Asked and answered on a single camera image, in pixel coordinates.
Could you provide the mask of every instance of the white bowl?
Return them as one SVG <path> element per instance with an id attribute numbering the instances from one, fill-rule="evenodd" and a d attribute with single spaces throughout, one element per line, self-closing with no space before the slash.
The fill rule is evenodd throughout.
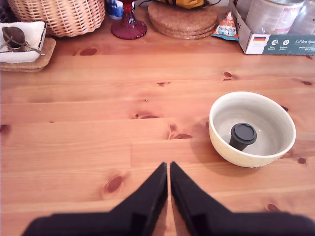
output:
<path id="1" fill-rule="evenodd" d="M 251 124 L 257 140 L 239 151 L 229 145 L 231 128 L 237 123 Z M 289 114 L 273 100 L 252 92 L 232 92 L 211 107 L 209 133 L 216 151 L 225 160 L 242 167 L 267 165 L 287 153 L 296 138 Z"/>
<path id="2" fill-rule="evenodd" d="M 46 23 L 43 21 L 37 22 L 14 22 L 14 23 L 0 23 L 0 42 L 4 43 L 2 35 L 2 27 L 18 27 L 23 30 L 25 41 L 32 47 L 39 50 L 42 49 L 46 34 Z M 0 50 L 0 60 L 6 63 L 22 63 L 36 61 L 39 54 L 35 51 L 28 49 L 25 52 L 11 52 L 7 46 Z"/>

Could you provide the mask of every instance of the red glass candle holder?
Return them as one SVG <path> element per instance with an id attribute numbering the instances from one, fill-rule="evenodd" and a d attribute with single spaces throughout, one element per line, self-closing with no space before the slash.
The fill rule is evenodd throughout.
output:
<path id="1" fill-rule="evenodd" d="M 113 23 L 112 34 L 118 38 L 129 40 L 143 37 L 147 33 L 148 27 L 142 21 L 135 19 L 131 5 L 133 0 L 121 1 L 123 2 L 123 17 L 120 21 Z"/>

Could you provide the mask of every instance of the yellow bag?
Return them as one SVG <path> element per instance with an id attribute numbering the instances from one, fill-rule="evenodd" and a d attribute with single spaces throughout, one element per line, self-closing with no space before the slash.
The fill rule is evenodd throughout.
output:
<path id="1" fill-rule="evenodd" d="M 166 4 L 181 6 L 183 8 L 191 9 L 209 3 L 206 0 L 157 0 Z"/>

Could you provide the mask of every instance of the black cap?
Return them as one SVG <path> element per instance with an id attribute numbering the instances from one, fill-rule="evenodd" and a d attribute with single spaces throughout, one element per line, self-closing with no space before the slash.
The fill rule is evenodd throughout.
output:
<path id="1" fill-rule="evenodd" d="M 254 127 L 247 123 L 234 125 L 231 129 L 231 135 L 230 145 L 240 151 L 253 144 L 257 139 Z"/>

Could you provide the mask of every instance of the cork coaster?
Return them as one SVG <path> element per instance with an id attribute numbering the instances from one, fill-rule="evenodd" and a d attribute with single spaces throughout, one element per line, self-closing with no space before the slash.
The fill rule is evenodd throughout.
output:
<path id="1" fill-rule="evenodd" d="M 212 34 L 213 29 L 215 28 L 215 26 L 212 27 L 212 29 L 206 33 L 202 33 L 202 34 L 196 34 L 196 35 L 184 35 L 184 34 L 176 34 L 174 31 L 171 30 L 167 30 L 167 29 L 163 29 L 160 28 L 160 26 L 158 25 L 154 25 L 153 26 L 162 34 L 165 34 L 167 36 L 173 37 L 173 38 L 179 38 L 179 39 L 187 39 L 187 40 L 196 40 L 196 39 L 201 39 L 201 38 L 205 38 L 208 37 Z"/>
<path id="2" fill-rule="evenodd" d="M 164 31 L 167 31 L 170 34 L 176 34 L 176 35 L 182 35 L 182 36 L 186 36 L 186 35 L 187 36 L 196 36 L 196 35 L 201 35 L 201 34 L 204 34 L 204 33 L 208 33 L 210 31 L 212 31 L 213 28 L 217 25 L 217 24 L 214 24 L 211 27 L 203 29 L 203 30 L 182 32 L 182 31 L 175 31 L 175 30 L 165 29 L 160 23 L 158 23 L 158 22 L 156 22 L 154 20 L 151 20 L 151 22 L 152 22 L 153 26 L 158 27 L 159 29 L 164 29 Z"/>
<path id="3" fill-rule="evenodd" d="M 42 51 L 46 54 L 39 56 L 36 61 L 26 63 L 5 63 L 1 62 L 1 71 L 14 72 L 38 72 L 41 71 L 50 61 L 55 49 L 56 41 L 53 38 L 45 38 Z"/>
<path id="4" fill-rule="evenodd" d="M 163 29 L 181 32 L 196 32 L 208 29 L 217 22 L 214 7 L 185 9 L 152 1 L 148 8 L 150 19 Z"/>

